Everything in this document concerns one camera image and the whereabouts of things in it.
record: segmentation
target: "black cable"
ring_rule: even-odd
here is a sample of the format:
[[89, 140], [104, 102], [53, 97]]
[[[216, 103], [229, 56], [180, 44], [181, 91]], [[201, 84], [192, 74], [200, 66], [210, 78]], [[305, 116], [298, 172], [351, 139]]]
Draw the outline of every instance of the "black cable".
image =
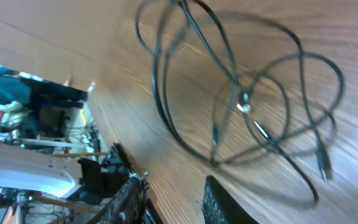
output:
[[[321, 124], [323, 121], [327, 120], [327, 118], [330, 120], [333, 126], [333, 131], [336, 133], [337, 127], [336, 122], [333, 117], [333, 110], [337, 107], [339, 104], [343, 93], [344, 93], [344, 76], [340, 69], [330, 61], [328, 58], [315, 53], [305, 52], [303, 50], [303, 47], [301, 45], [300, 39], [296, 36], [294, 32], [292, 32], [289, 28], [272, 21], [270, 19], [265, 19], [259, 16], [255, 16], [253, 14], [249, 13], [240, 13], [240, 12], [223, 12], [223, 17], [228, 17], [230, 19], [240, 20], [240, 21], [254, 21], [261, 23], [264, 26], [273, 27], [276, 28], [282, 32], [285, 32], [288, 34], [288, 36], [296, 43], [296, 46], [298, 48], [298, 53], [293, 55], [286, 55], [284, 57], [280, 57], [273, 62], [270, 62], [265, 68], [263, 68], [259, 72], [255, 72], [255, 74], [252, 76], [253, 81], [249, 84], [249, 87], [246, 88], [239, 84], [239, 75], [236, 71], [236, 62], [234, 60], [234, 54], [231, 50], [229, 41], [227, 39], [226, 33], [217, 17], [217, 15], [203, 2], [200, 0], [191, 0], [192, 2], [196, 3], [197, 5], [201, 6], [207, 13], [208, 16], [212, 19], [212, 21], [215, 23], [215, 25], [219, 29], [219, 33], [221, 34], [222, 40], [224, 42], [224, 45], [227, 50], [227, 55], [229, 57], [230, 62], [230, 68], [226, 68], [223, 65], [223, 61], [218, 58], [218, 56], [215, 54], [214, 50], [211, 48], [211, 46], [208, 44], [208, 41], [204, 38], [203, 33], [201, 32], [200, 28], [198, 27], [196, 20], [193, 18], [193, 16], [190, 13], [188, 0], [169, 0], [168, 6], [163, 11], [160, 22], [157, 29], [157, 34], [155, 36], [155, 43], [154, 43], [154, 49], [152, 50], [150, 47], [148, 47], [145, 42], [142, 40], [142, 37], [140, 36], [140, 30], [139, 30], [139, 21], [140, 16], [142, 12], [144, 11], [145, 7], [153, 1], [144, 1], [140, 7], [138, 8], [138, 11], [135, 16], [135, 30], [137, 37], [140, 41], [140, 43], [146, 48], [148, 52], [150, 52], [153, 56], [153, 65], [152, 65], [152, 89], [154, 93], [154, 99], [155, 104], [157, 107], [157, 111], [164, 122], [164, 125], [168, 128], [168, 130], [171, 132], [172, 136], [175, 138], [175, 140], [179, 143], [180, 146], [184, 148], [185, 151], [189, 152], [191, 155], [197, 157], [198, 159], [201, 159], [203, 161], [209, 161], [213, 166], [217, 166], [219, 164], [225, 163], [230, 164], [233, 162], [238, 162], [239, 158], [246, 155], [246, 154], [252, 154], [257, 152], [259, 149], [264, 148], [265, 153], [279, 153], [281, 156], [283, 156], [292, 166], [293, 168], [302, 176], [302, 178], [305, 180], [305, 182], [308, 184], [309, 188], [311, 189], [315, 202], [318, 201], [318, 195], [316, 193], [315, 188], [313, 187], [313, 184], [311, 184], [310, 180], [307, 178], [307, 176], [299, 169], [298, 166], [290, 159], [290, 156], [300, 156], [307, 154], [309, 152], [316, 152], [316, 155], [318, 157], [318, 164], [320, 170], [324, 173], [326, 171], [331, 170], [331, 164], [329, 161], [328, 153], [326, 151], [326, 146], [324, 145], [323, 140], [321, 139], [321, 136], [317, 130], [317, 125]], [[174, 41], [170, 43], [170, 46], [167, 50], [162, 52], [161, 44], [162, 44], [162, 34], [163, 30], [165, 28], [165, 24], [167, 22], [167, 19], [171, 12], [173, 11], [173, 8], [175, 6], [179, 6], [182, 11], [185, 14], [186, 23], [185, 25], [178, 31], [176, 37], [174, 38]], [[212, 56], [213, 60], [216, 62], [220, 70], [225, 74], [225, 76], [228, 77], [228, 83], [230, 84], [230, 99], [229, 104], [227, 106], [227, 110], [223, 116], [222, 121], [219, 123], [216, 121], [216, 108], [217, 103], [219, 101], [220, 94], [224, 90], [224, 85], [227, 85], [225, 83], [223, 87], [218, 91], [218, 94], [214, 101], [213, 111], [212, 111], [212, 118], [213, 118], [213, 143], [211, 146], [211, 155], [209, 158], [205, 157], [204, 155], [200, 154], [198, 151], [193, 149], [189, 144], [187, 144], [184, 139], [180, 136], [178, 130], [176, 129], [172, 117], [170, 115], [169, 107], [168, 107], [168, 101], [167, 101], [167, 73], [168, 73], [168, 65], [170, 62], [170, 55], [171, 53], [176, 50], [176, 48], [179, 46], [180, 42], [184, 39], [186, 30], [190, 27], [193, 27], [196, 31], [198, 37], [200, 38], [201, 42], [205, 46], [206, 50], [209, 52], [209, 54]], [[162, 74], [162, 98], [163, 102], [160, 98], [160, 91], [158, 88], [158, 67], [160, 64], [160, 58], [161, 56], [164, 56], [164, 64], [163, 64], [163, 74]], [[336, 73], [338, 78], [338, 85], [339, 89], [337, 92], [337, 95], [335, 97], [335, 100], [331, 103], [331, 105], [328, 107], [328, 109], [325, 109], [324, 107], [320, 105], [316, 105], [314, 103], [310, 103], [306, 97], [306, 87], [305, 87], [305, 68], [304, 68], [304, 58], [315, 58], [318, 60], [321, 60], [328, 64]], [[288, 132], [289, 125], [290, 125], [290, 103], [288, 96], [286, 94], [286, 90], [284, 86], [273, 76], [269, 75], [269, 71], [274, 68], [275, 66], [287, 61], [287, 60], [293, 60], [298, 59], [299, 63], [299, 76], [301, 81], [301, 100], [303, 102], [303, 106], [305, 107], [305, 112], [308, 117], [309, 124], [304, 125], [301, 128], [298, 128], [292, 132]], [[279, 137], [275, 139], [270, 139], [268, 142], [261, 142], [256, 135], [254, 134], [250, 124], [249, 124], [249, 116], [245, 113], [243, 113], [244, 121], [247, 126], [247, 129], [251, 133], [251, 136], [256, 140], [257, 144], [255, 146], [252, 146], [248, 149], [245, 149], [244, 151], [238, 153], [237, 155], [234, 155], [227, 159], [220, 159], [216, 160], [215, 155], [219, 150], [220, 143], [225, 135], [227, 126], [229, 124], [230, 117], [232, 115], [232, 112], [234, 111], [234, 105], [236, 102], [236, 90], [238, 88], [242, 89], [244, 93], [247, 93], [250, 98], [252, 96], [252, 92], [257, 84], [261, 84], [261, 79], [267, 78], [274, 82], [276, 86], [280, 89], [280, 92], [282, 94], [282, 98], [284, 100], [285, 104], [285, 123], [283, 127], [283, 131]], [[313, 119], [310, 113], [310, 108], [316, 108], [318, 110], [321, 110], [323, 114], [319, 116], [317, 119]], [[316, 150], [310, 150], [310, 151], [304, 151], [304, 152], [297, 152], [292, 154], [287, 154], [284, 152], [277, 151], [276, 147], [278, 147], [282, 142], [286, 141], [289, 138], [293, 138], [301, 133], [304, 133], [307, 130], [312, 130], [314, 132], [314, 135], [316, 136]]]

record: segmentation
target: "teal cloth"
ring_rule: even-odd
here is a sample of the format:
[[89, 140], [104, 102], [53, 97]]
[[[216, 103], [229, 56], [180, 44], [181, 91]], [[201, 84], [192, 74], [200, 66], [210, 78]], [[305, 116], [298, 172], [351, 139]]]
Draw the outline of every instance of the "teal cloth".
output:
[[13, 77], [17, 71], [0, 67], [0, 104], [9, 104], [12, 101], [30, 103], [31, 88], [22, 83], [20, 78]]

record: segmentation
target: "tangled cable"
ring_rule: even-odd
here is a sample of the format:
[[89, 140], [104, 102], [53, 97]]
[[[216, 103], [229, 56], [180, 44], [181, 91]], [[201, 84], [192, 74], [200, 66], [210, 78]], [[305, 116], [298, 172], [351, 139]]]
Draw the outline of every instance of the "tangled cable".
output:
[[[288, 34], [288, 36], [296, 43], [296, 46], [298, 47], [298, 53], [297, 54], [293, 54], [293, 55], [286, 55], [284, 57], [280, 57], [272, 62], [270, 62], [265, 68], [262, 69], [262, 71], [260, 72], [256, 72], [255, 74], [253, 74], [253, 81], [249, 84], [249, 86], [242, 91], [242, 93], [240, 94], [240, 96], [236, 95], [236, 90], [239, 87], [239, 75], [237, 74], [237, 64], [236, 61], [234, 59], [234, 54], [232, 52], [232, 49], [230, 47], [229, 41], [227, 39], [226, 33], [223, 29], [222, 24], [220, 23], [217, 15], [208, 7], [208, 5], [206, 5], [203, 1], [201, 0], [191, 0], [191, 2], [196, 3], [197, 5], [199, 5], [200, 7], [202, 7], [207, 13], [208, 15], [212, 18], [213, 22], [215, 23], [215, 25], [218, 27], [219, 29], [219, 33], [221, 34], [222, 40], [224, 42], [228, 57], [229, 57], [229, 63], [230, 63], [230, 67], [227, 68], [223, 62], [218, 58], [218, 56], [215, 54], [214, 50], [211, 48], [211, 46], [208, 44], [208, 41], [204, 38], [203, 33], [201, 32], [200, 28], [198, 27], [195, 19], [193, 18], [193, 16], [190, 13], [189, 10], [189, 0], [169, 0], [169, 4], [166, 6], [166, 8], [164, 9], [164, 11], [162, 12], [162, 15], [160, 17], [160, 22], [157, 28], [157, 34], [155, 36], [155, 42], [154, 42], [154, 49], [151, 49], [149, 46], [146, 45], [146, 43], [142, 40], [142, 37], [140, 36], [140, 30], [139, 30], [139, 21], [140, 21], [140, 16], [142, 14], [142, 12], [144, 11], [144, 9], [146, 8], [146, 6], [151, 3], [153, 1], [148, 1], [145, 0], [144, 2], [142, 2], [137, 10], [137, 13], [135, 15], [135, 31], [137, 34], [137, 38], [139, 40], [139, 42], [143, 45], [143, 47], [150, 52], [150, 54], [153, 56], [153, 64], [152, 64], [152, 89], [153, 89], [153, 94], [154, 94], [154, 100], [155, 100], [155, 104], [157, 107], [157, 111], [162, 119], [162, 121], [164, 122], [164, 125], [168, 128], [168, 130], [170, 131], [170, 133], [172, 134], [172, 136], [175, 138], [175, 140], [179, 143], [179, 145], [187, 152], [189, 152], [191, 155], [197, 157], [198, 159], [201, 159], [203, 161], [208, 161], [210, 162], [213, 166], [218, 166], [219, 164], [225, 163], [225, 164], [230, 164], [233, 162], [238, 161], [238, 158], [250, 154], [250, 153], [254, 153], [257, 152], [260, 149], [265, 149], [265, 153], [277, 153], [280, 154], [281, 156], [284, 157], [284, 159], [286, 159], [292, 166], [293, 168], [302, 176], [302, 178], [305, 180], [305, 182], [308, 184], [309, 188], [312, 191], [313, 197], [314, 197], [314, 201], [317, 202], [318, 201], [318, 194], [316, 189], [314, 188], [313, 184], [311, 183], [311, 181], [307, 178], [306, 174], [304, 174], [301, 169], [290, 159], [290, 156], [299, 156], [301, 154], [304, 154], [306, 152], [298, 152], [296, 154], [287, 154], [285, 152], [283, 152], [282, 150], [274, 150], [274, 147], [271, 146], [277, 146], [279, 144], [281, 144], [282, 142], [286, 141], [289, 138], [292, 138], [294, 136], [297, 136], [301, 133], [304, 133], [305, 131], [311, 129], [314, 132], [314, 135], [316, 136], [316, 156], [317, 156], [317, 160], [318, 160], [318, 165], [319, 165], [319, 169], [321, 172], [321, 175], [323, 176], [323, 179], [326, 180], [327, 178], [329, 178], [329, 174], [331, 171], [331, 163], [329, 160], [329, 156], [326, 150], [326, 146], [324, 145], [323, 140], [321, 139], [320, 133], [317, 130], [317, 125], [321, 124], [323, 121], [325, 121], [327, 118], [330, 120], [330, 122], [332, 123], [333, 129], [334, 129], [334, 133], [336, 132], [336, 122], [335, 119], [333, 117], [333, 110], [337, 107], [337, 105], [339, 104], [343, 93], [344, 93], [344, 76], [342, 74], [342, 72], [340, 71], [340, 69], [335, 65], [335, 63], [333, 63], [332, 61], [330, 61], [330, 59], [320, 55], [320, 54], [315, 54], [315, 53], [311, 53], [311, 52], [305, 52], [303, 50], [303, 47], [301, 45], [300, 39], [295, 35], [294, 32], [292, 32], [289, 28], [275, 22], [272, 21], [270, 19], [265, 19], [259, 16], [255, 16], [253, 14], [249, 14], [249, 13], [240, 13], [240, 12], [226, 12], [226, 14], [224, 13], [223, 16], [230, 16], [231, 18], [235, 18], [235, 19], [239, 19], [241, 21], [254, 21], [254, 22], [258, 22], [262, 25], [268, 26], [268, 27], [273, 27], [276, 28], [282, 32], [285, 32], [286, 34]], [[164, 52], [162, 52], [162, 48], [161, 48], [161, 44], [162, 44], [162, 33], [163, 30], [165, 28], [165, 25], [167, 23], [168, 17], [171, 14], [171, 12], [173, 11], [173, 9], [175, 8], [175, 6], [179, 6], [180, 9], [184, 12], [185, 14], [185, 25], [177, 32], [177, 34], [175, 35], [174, 40], [171, 42], [170, 46], [168, 47], [168, 49]], [[167, 102], [167, 73], [168, 73], [168, 65], [169, 65], [169, 61], [170, 61], [170, 56], [171, 53], [173, 51], [175, 51], [179, 45], [179, 43], [184, 39], [186, 30], [188, 30], [190, 27], [194, 28], [194, 30], [196, 31], [198, 37], [200, 38], [200, 40], [202, 41], [205, 49], [208, 51], [208, 53], [210, 54], [210, 56], [212, 56], [213, 60], [215, 61], [215, 63], [218, 65], [218, 67], [220, 68], [220, 70], [222, 70], [223, 74], [225, 74], [225, 76], [228, 77], [228, 82], [230, 84], [230, 97], [229, 97], [229, 104], [227, 107], [226, 112], [224, 113], [223, 116], [223, 120], [218, 123], [216, 121], [216, 107], [217, 107], [217, 103], [219, 101], [219, 96], [221, 95], [221, 93], [224, 90], [224, 85], [227, 84], [225, 83], [223, 85], [223, 87], [218, 91], [218, 94], [216, 95], [215, 101], [214, 101], [214, 105], [213, 105], [213, 111], [212, 111], [212, 120], [213, 120], [213, 125], [212, 125], [212, 139], [213, 139], [213, 143], [211, 146], [211, 154], [210, 157], [207, 158], [204, 155], [200, 154], [199, 152], [197, 152], [196, 150], [194, 150], [188, 143], [185, 142], [185, 140], [180, 136], [178, 130], [175, 127], [175, 124], [172, 121], [172, 117], [170, 115], [170, 111], [169, 111], [169, 106], [168, 106], [168, 102]], [[160, 97], [160, 90], [158, 88], [158, 68], [160, 65], [160, 58], [161, 55], [163, 54], [164, 56], [164, 63], [163, 63], [163, 70], [162, 70], [162, 101], [161, 101], [161, 97]], [[306, 88], [305, 88], [305, 69], [304, 69], [304, 58], [308, 57], [308, 58], [315, 58], [318, 60], [321, 60], [323, 62], [325, 62], [326, 64], [328, 64], [336, 73], [337, 75], [337, 79], [338, 79], [338, 86], [339, 89], [337, 91], [336, 97], [334, 99], [334, 101], [331, 103], [331, 105], [328, 107], [328, 109], [323, 108], [320, 105], [317, 104], [312, 104], [308, 101], [307, 97], [306, 97]], [[273, 69], [274, 67], [276, 67], [277, 65], [287, 61], [287, 60], [294, 60], [294, 59], [298, 59], [298, 63], [299, 63], [299, 74], [300, 74], [300, 83], [301, 83], [301, 99], [303, 101], [303, 105], [305, 107], [305, 111], [306, 111], [306, 115], [308, 117], [309, 120], [309, 125], [305, 125], [301, 128], [298, 128], [292, 132], [288, 131], [289, 128], [289, 124], [290, 124], [290, 103], [289, 103], [289, 99], [288, 96], [286, 94], [286, 91], [283, 87], [283, 85], [273, 76], [269, 75], [269, 71], [271, 69]], [[255, 135], [254, 131], [252, 130], [251, 126], [250, 126], [250, 121], [249, 121], [249, 117], [247, 115], [247, 113], [242, 113], [243, 117], [244, 117], [244, 121], [245, 124], [247, 126], [247, 129], [249, 130], [249, 132], [251, 133], [251, 136], [256, 140], [257, 144], [255, 146], [252, 146], [248, 149], [245, 149], [244, 151], [236, 154], [235, 156], [232, 156], [230, 158], [227, 159], [220, 159], [217, 160], [215, 159], [215, 155], [217, 154], [217, 152], [219, 151], [219, 147], [222, 143], [222, 139], [224, 138], [225, 132], [227, 130], [228, 124], [229, 124], [229, 120], [230, 117], [232, 115], [232, 112], [234, 111], [234, 105], [236, 105], [236, 103], [244, 103], [242, 100], [242, 95], [247, 95], [247, 96], [251, 96], [252, 92], [256, 86], [256, 84], [260, 83], [261, 78], [266, 78], [269, 79], [271, 81], [273, 81], [273, 83], [278, 86], [278, 88], [281, 91], [283, 100], [284, 100], [284, 104], [285, 104], [285, 109], [286, 109], [286, 113], [285, 113], [285, 124], [283, 127], [283, 131], [282, 133], [279, 135], [279, 137], [271, 139], [267, 142], [261, 142], [257, 136]], [[313, 119], [311, 113], [310, 113], [310, 108], [314, 107], [316, 109], [319, 109], [321, 111], [323, 111], [323, 114], [318, 117], [317, 119]]]

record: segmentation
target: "table surface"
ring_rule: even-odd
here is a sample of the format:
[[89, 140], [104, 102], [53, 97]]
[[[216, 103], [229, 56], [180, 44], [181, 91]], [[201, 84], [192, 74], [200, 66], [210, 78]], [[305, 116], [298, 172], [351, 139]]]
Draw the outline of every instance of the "table surface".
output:
[[[294, 158], [310, 177], [320, 195], [316, 207], [308, 187], [298, 174], [276, 155], [253, 163], [212, 169], [185, 152], [168, 133], [158, 116], [151, 89], [151, 56], [138, 43], [134, 14], [139, 1], [132, 1], [121, 18], [109, 46], [100, 76], [89, 99], [90, 110], [107, 144], [121, 142], [128, 154], [150, 174], [154, 203], [167, 223], [203, 223], [201, 201], [205, 177], [215, 175], [236, 200], [260, 223], [358, 223], [358, 1], [356, 0], [230, 0], [206, 1], [218, 14], [252, 12], [275, 19], [294, 30], [306, 51], [325, 55], [346, 78], [346, 92], [335, 111], [338, 133], [329, 147], [333, 180], [325, 183], [314, 155]], [[140, 33], [152, 46], [164, 2], [145, 11]], [[194, 17], [206, 14], [191, 5]], [[180, 10], [173, 13], [164, 33], [164, 45], [183, 24]], [[250, 22], [222, 16], [234, 50], [239, 72], [260, 70], [269, 61], [296, 52], [285, 34]], [[212, 48], [225, 60], [217, 28], [204, 21], [201, 30]], [[327, 106], [337, 91], [334, 72], [322, 62], [307, 59], [308, 98]], [[287, 62], [271, 72], [289, 91], [291, 128], [307, 124], [299, 100], [300, 80], [296, 62]], [[219, 71], [194, 31], [173, 55], [168, 77], [168, 101], [181, 135], [204, 155], [211, 142], [211, 111], [218, 88], [227, 79]], [[252, 96], [251, 116], [274, 133], [283, 125], [283, 100], [277, 88], [264, 81]], [[314, 116], [319, 111], [312, 111]], [[324, 138], [329, 123], [319, 127]], [[220, 157], [229, 157], [253, 146], [239, 111], [231, 119]], [[282, 145], [287, 152], [315, 146], [311, 131]]]

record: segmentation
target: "wooden table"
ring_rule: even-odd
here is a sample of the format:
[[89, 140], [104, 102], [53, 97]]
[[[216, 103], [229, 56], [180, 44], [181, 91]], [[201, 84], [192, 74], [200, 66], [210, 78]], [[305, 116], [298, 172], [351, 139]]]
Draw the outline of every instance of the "wooden table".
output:
[[[186, 153], [161, 122], [151, 90], [151, 56], [138, 43], [134, 14], [139, 1], [130, 3], [111, 42], [101, 75], [96, 80], [89, 106], [108, 144], [123, 143], [127, 152], [150, 174], [157, 209], [166, 223], [203, 223], [201, 200], [205, 177], [215, 175], [238, 202], [261, 223], [358, 223], [358, 1], [345, 0], [230, 0], [206, 1], [218, 15], [221, 11], [252, 12], [275, 19], [294, 30], [305, 50], [323, 54], [337, 63], [346, 77], [346, 94], [335, 111], [339, 132], [329, 148], [334, 179], [320, 178], [314, 155], [295, 161], [314, 182], [321, 200], [315, 208], [305, 208], [312, 200], [305, 183], [278, 156], [252, 164], [212, 169]], [[140, 28], [152, 46], [163, 3], [145, 11]], [[191, 5], [195, 17], [205, 16]], [[170, 40], [183, 24], [183, 13], [175, 11], [164, 40]], [[258, 70], [269, 61], [295, 52], [285, 34], [249, 22], [223, 25], [234, 49], [239, 71]], [[227, 58], [211, 23], [201, 30], [213, 49]], [[316, 60], [306, 61], [308, 98], [328, 105], [337, 91], [337, 80], [329, 67]], [[291, 90], [291, 128], [308, 122], [297, 95], [300, 81], [296, 62], [272, 71]], [[203, 154], [211, 142], [211, 107], [218, 87], [226, 81], [207, 54], [194, 31], [174, 54], [169, 68], [168, 100], [173, 120], [182, 136]], [[283, 102], [277, 89], [260, 86], [252, 102], [252, 116], [279, 132], [283, 123]], [[329, 131], [324, 123], [323, 136]], [[220, 156], [228, 157], [255, 144], [239, 111], [232, 117]], [[300, 151], [315, 145], [308, 132], [283, 145]]]

